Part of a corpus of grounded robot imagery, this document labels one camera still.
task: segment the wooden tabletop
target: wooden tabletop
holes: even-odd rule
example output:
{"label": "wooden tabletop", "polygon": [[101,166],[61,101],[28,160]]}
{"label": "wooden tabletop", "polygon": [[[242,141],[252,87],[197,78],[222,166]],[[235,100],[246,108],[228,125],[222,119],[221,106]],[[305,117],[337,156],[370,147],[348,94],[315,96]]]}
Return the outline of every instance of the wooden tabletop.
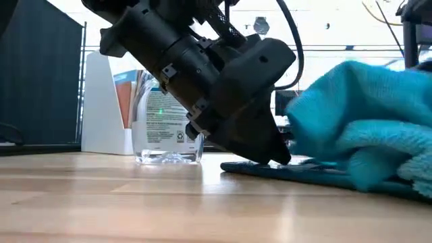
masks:
{"label": "wooden tabletop", "polygon": [[0,157],[0,242],[431,242],[417,202],[223,173],[240,160],[135,165],[85,153]]}

